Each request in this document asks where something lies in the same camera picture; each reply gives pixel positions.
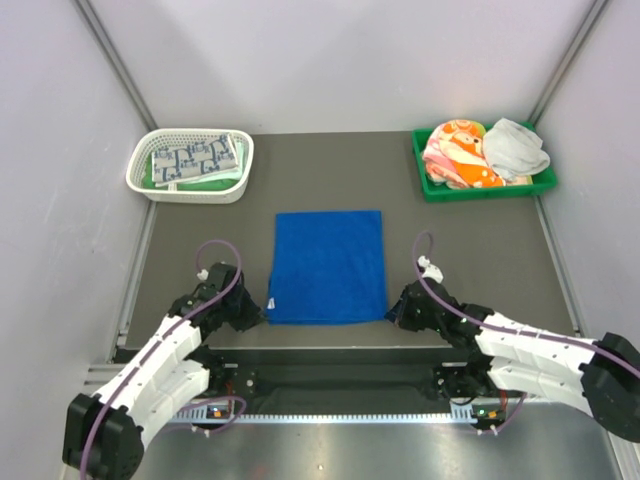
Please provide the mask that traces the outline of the blue white patterned towel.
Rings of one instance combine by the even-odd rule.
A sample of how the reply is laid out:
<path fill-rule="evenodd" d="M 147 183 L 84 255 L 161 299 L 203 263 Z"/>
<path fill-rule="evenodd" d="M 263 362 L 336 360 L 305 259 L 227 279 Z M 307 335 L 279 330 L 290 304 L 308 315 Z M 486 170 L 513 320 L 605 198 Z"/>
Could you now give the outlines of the blue white patterned towel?
<path fill-rule="evenodd" d="M 175 187 L 211 173 L 234 171 L 238 160 L 231 139 L 231 134 L 223 133 L 183 146 L 158 147 L 147 157 L 146 172 L 152 173 L 156 185 Z"/>

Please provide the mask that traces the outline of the white perforated plastic basket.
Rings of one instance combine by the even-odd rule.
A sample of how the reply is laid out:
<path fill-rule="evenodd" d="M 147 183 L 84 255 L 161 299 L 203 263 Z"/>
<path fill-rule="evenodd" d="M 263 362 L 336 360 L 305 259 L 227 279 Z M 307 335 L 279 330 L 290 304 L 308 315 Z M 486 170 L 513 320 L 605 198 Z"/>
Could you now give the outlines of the white perforated plastic basket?
<path fill-rule="evenodd" d="M 138 142 L 125 179 L 155 202 L 231 204 L 246 190 L 254 150 L 240 130 L 157 129 Z"/>

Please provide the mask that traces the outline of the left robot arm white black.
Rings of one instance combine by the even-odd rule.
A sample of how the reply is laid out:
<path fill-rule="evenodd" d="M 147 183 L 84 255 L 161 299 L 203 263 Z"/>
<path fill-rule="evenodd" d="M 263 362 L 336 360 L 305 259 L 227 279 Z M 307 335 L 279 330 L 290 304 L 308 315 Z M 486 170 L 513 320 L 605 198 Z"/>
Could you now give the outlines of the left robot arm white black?
<path fill-rule="evenodd" d="M 151 441 L 177 414 L 198 408 L 198 398 L 232 402 L 231 368 L 206 339 L 223 325 L 242 332 L 264 319 L 238 267 L 201 271 L 138 353 L 94 393 L 71 401 L 63 463 L 83 479 L 132 478 Z"/>

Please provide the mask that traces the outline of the light mint towel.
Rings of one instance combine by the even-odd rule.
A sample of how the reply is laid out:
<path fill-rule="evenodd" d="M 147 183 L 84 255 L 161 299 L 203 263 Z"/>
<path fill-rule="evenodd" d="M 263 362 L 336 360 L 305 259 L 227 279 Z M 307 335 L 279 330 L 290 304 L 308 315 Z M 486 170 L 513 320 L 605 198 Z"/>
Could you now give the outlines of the light mint towel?
<path fill-rule="evenodd" d="M 203 184 L 211 181 L 238 181 L 241 179 L 244 171 L 244 143 L 242 141 L 236 141 L 234 138 L 231 139 L 231 144 L 234 147 L 236 158 L 238 160 L 238 168 L 234 171 L 226 170 L 222 173 L 211 173 L 209 175 L 205 175 L 202 177 L 198 177 L 195 179 L 190 179 L 189 181 L 184 182 L 184 185 L 194 185 L 194 184 Z"/>

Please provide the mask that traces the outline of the green microfiber towel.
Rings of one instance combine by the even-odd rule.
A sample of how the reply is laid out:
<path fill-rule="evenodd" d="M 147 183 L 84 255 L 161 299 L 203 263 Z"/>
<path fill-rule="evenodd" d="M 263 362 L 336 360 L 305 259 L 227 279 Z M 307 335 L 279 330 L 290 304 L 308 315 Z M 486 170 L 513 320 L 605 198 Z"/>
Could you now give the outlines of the green microfiber towel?
<path fill-rule="evenodd" d="M 238 180 L 223 179 L 223 180 L 211 180 L 202 183 L 182 183 L 176 184 L 175 188 L 178 191 L 205 191 L 205 192 L 218 192 L 225 191 L 234 187 L 238 183 Z M 158 186 L 153 182 L 152 173 L 147 171 L 142 179 L 142 187 L 144 189 L 151 190 L 170 190 L 171 185 Z"/>

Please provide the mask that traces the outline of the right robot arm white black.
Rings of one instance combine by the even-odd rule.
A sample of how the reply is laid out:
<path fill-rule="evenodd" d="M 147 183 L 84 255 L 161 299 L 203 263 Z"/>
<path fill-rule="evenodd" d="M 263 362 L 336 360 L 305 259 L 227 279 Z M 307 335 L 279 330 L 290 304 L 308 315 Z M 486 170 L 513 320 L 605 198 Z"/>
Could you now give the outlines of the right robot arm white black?
<path fill-rule="evenodd" d="M 402 330 L 432 330 L 467 352 L 466 392 L 518 391 L 572 407 L 626 441 L 639 440 L 639 351 L 608 332 L 567 337 L 461 303 L 433 279 L 407 285 L 386 313 Z"/>

